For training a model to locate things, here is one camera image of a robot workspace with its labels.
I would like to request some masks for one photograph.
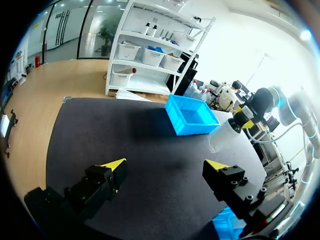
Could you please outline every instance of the blue object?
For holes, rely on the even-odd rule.
[[[212,219],[212,222],[220,240],[238,240],[246,225],[228,206]]]
[[[220,123],[204,101],[170,95],[165,110],[177,136],[209,134]]]
[[[153,46],[148,46],[148,49],[164,54],[164,51],[162,51],[162,48],[158,46],[156,48],[154,48]]]

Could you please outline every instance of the ceiling light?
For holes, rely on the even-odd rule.
[[[305,30],[300,35],[301,40],[308,41],[311,38],[311,32],[309,30]]]

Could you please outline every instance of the glass door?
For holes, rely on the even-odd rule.
[[[116,0],[93,0],[82,30],[79,58],[109,59],[126,6]]]
[[[44,62],[77,59],[79,35],[90,0],[62,0],[54,5],[44,42]]]

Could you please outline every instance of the shelf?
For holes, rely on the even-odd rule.
[[[151,66],[151,65],[144,64],[140,59],[135,59],[134,61],[130,61],[130,60],[122,60],[122,59],[115,58],[113,60],[112,64],[127,65],[127,66],[132,66],[132,67],[137,67],[137,68],[150,69],[150,70],[154,70],[154,71],[158,71],[158,72],[162,72],[162,73],[166,73],[166,74],[172,74],[172,75],[176,75],[178,77],[181,76],[181,73],[178,73],[176,71],[171,71],[168,69],[164,69],[161,66]]]
[[[150,1],[145,0],[136,0],[134,1],[134,8],[139,8],[147,11],[151,11],[153,13],[161,14],[165,17],[176,20],[189,28],[200,29],[202,31],[206,31],[206,28],[201,26],[199,23],[193,21],[191,17],[184,16],[174,10],[168,9],[166,7],[160,6]]]
[[[189,54],[189,55],[192,55],[192,52],[189,51],[189,50],[186,50],[185,48],[181,47],[181,46],[178,46],[176,44],[173,44],[169,41],[166,41],[166,40],[163,40],[161,38],[157,38],[157,37],[153,37],[153,36],[148,36],[148,35],[145,35],[145,34],[141,34],[139,32],[134,32],[134,31],[124,31],[122,30],[120,32],[121,35],[126,35],[126,36],[132,36],[132,37],[136,37],[136,38],[140,38],[140,39],[146,39],[146,40],[150,40],[152,42],[156,42],[158,44],[163,44],[163,45],[166,45],[168,47],[171,47],[173,49],[177,49],[181,52],[184,52],[186,54]]]
[[[168,89],[164,81],[158,81],[147,76],[133,75],[130,78],[127,86],[109,86],[110,89],[118,90],[119,88],[127,91],[135,91],[150,94],[170,95],[171,92]]]

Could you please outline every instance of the wooden floor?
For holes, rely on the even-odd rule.
[[[18,124],[11,131],[7,169],[17,195],[46,188],[47,150],[54,123],[65,96],[112,98],[105,95],[103,75],[108,60],[59,61],[33,68],[26,82],[13,91],[4,111],[14,109]],[[167,96],[147,94],[147,99],[165,103]]]

